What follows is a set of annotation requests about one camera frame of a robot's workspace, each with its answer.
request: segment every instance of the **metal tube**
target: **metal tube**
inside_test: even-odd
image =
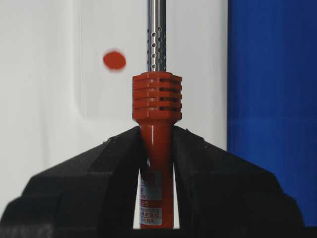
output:
[[[148,0],[148,71],[166,71],[166,0]]]

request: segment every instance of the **blue surface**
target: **blue surface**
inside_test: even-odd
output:
[[[228,150],[317,225],[317,0],[229,0]]]

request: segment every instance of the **ribbed grip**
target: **ribbed grip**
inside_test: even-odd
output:
[[[182,118],[182,77],[168,72],[146,72],[133,77],[134,120],[167,120]]]

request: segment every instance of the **red soldering iron handle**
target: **red soldering iron handle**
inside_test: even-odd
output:
[[[140,130],[148,153],[147,166],[141,169],[143,192],[140,199],[140,227],[172,229],[174,227],[173,165],[170,144],[172,126],[167,123],[142,124]]]
[[[173,125],[182,118],[182,78],[168,72],[133,77],[133,119],[140,125],[148,155],[141,168],[141,229],[173,228]]]

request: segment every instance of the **red dot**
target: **red dot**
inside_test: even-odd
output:
[[[111,70],[120,70],[125,67],[126,61],[123,54],[111,51],[104,56],[104,63]]]

